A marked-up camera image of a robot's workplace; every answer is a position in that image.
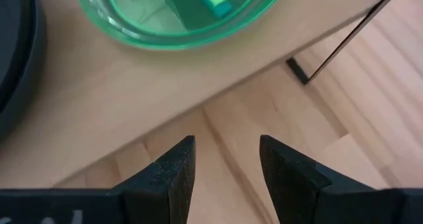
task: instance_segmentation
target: wooden surface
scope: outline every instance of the wooden surface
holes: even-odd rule
[[[266,133],[374,188],[423,187],[423,22],[398,10],[420,1],[394,0],[311,85],[275,63],[59,186],[113,186],[194,134],[188,223],[276,224],[258,158]],[[351,28],[296,58],[312,72]]]
[[[0,147],[0,187],[47,187],[286,57],[378,0],[278,0],[257,23],[186,52],[118,44],[76,0],[42,0],[48,58],[40,92]]]

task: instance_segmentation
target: black round object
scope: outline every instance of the black round object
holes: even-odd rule
[[[0,0],[0,139],[30,102],[46,51],[39,0]]]

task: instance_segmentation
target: light wood floor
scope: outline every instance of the light wood floor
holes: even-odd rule
[[[261,134],[375,188],[423,187],[423,4],[394,0],[310,85],[282,62],[59,184],[111,187],[196,136],[189,223],[278,223]],[[311,73],[354,25],[296,56]]]

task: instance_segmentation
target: transparent green bowl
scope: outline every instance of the transparent green bowl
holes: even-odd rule
[[[183,50],[227,37],[256,20],[275,0],[230,0],[217,17],[202,0],[79,0],[98,27],[117,40],[151,50]]]

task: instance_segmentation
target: wooden table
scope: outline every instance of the wooden table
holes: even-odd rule
[[[76,0],[42,0],[48,58],[36,100],[0,147],[0,187],[49,187],[362,16],[379,0],[278,0],[248,29],[185,52],[123,46]]]

